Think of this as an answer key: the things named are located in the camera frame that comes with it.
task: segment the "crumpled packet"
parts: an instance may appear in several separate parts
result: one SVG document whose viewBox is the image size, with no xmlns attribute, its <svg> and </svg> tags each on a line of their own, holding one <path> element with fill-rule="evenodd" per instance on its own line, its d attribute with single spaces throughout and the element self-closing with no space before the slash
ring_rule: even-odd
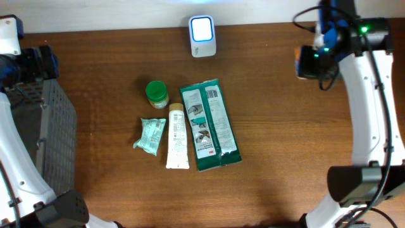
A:
<svg viewBox="0 0 405 228">
<path fill-rule="evenodd" d="M 143 119 L 142 120 L 142 137 L 134 143 L 134 149 L 140 147 L 144 151 L 157 156 L 160 139 L 162 138 L 163 129 L 165 128 L 166 119 Z"/>
</svg>

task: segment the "tube cap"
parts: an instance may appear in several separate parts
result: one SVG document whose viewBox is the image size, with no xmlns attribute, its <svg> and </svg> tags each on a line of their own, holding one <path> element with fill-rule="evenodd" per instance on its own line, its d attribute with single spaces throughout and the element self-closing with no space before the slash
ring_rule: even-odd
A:
<svg viewBox="0 0 405 228">
<path fill-rule="evenodd" d="M 182 103 L 173 103 L 169 106 L 170 111 L 184 111 Z"/>
</svg>

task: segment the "product packaging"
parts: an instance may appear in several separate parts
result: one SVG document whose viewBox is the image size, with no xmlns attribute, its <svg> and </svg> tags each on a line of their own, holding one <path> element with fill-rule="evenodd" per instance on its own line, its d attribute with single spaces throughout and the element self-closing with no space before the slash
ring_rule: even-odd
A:
<svg viewBox="0 0 405 228">
<path fill-rule="evenodd" d="M 183 104 L 169 106 L 169 146 L 166 168 L 190 168 Z"/>
<path fill-rule="evenodd" d="M 218 79 L 180 89 L 199 171 L 241 162 Z"/>
<path fill-rule="evenodd" d="M 134 143 L 134 149 L 140 147 L 144 151 L 156 156 L 163 129 L 165 128 L 166 119 L 142 120 L 142 137 Z"/>
</svg>

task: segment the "white wall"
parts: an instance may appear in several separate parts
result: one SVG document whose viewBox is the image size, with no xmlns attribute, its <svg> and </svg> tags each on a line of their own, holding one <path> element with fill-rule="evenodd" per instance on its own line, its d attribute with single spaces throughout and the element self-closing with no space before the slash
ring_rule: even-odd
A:
<svg viewBox="0 0 405 228">
<path fill-rule="evenodd" d="M 184 27 L 190 16 L 217 25 L 289 22 L 318 0 L 0 0 L 0 15 L 15 14 L 26 32 Z M 362 17 L 405 17 L 405 0 L 356 0 Z M 302 20 L 316 20 L 315 12 Z"/>
</svg>

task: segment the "green jar lid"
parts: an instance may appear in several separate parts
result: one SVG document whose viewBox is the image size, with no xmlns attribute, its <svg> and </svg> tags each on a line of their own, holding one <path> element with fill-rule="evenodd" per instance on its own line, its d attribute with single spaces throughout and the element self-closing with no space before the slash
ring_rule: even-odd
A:
<svg viewBox="0 0 405 228">
<path fill-rule="evenodd" d="M 146 96 L 150 101 L 161 102 L 167 97 L 167 88 L 163 82 L 150 82 L 146 86 Z"/>
</svg>

